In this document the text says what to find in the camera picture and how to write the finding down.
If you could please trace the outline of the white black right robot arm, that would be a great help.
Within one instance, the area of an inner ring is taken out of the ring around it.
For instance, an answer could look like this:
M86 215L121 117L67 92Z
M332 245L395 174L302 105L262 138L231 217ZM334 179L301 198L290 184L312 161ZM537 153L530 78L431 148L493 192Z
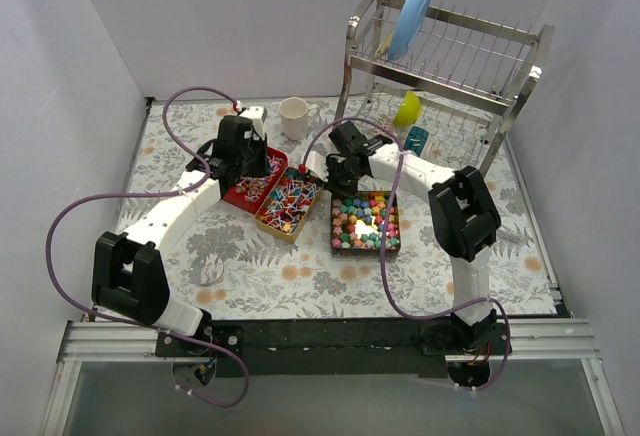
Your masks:
M496 324L489 257L501 226L482 174L472 166L453 170L430 163L386 135L368 139L351 118L336 122L329 138L337 153L326 158L326 189L351 196L360 178L369 176L429 205L434 235L450 258L454 282L452 312L436 338L464 353L479 351Z

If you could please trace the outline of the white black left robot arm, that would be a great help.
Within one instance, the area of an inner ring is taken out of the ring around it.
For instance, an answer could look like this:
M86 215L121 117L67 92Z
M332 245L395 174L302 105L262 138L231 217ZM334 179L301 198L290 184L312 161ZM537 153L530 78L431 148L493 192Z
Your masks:
M267 110L250 106L223 117L217 137L198 150L173 188L122 233L105 232L95 246L93 302L146 326L178 333L193 356L205 354L213 333L208 313L171 292L163 258L199 216L221 201L243 177L268 173Z

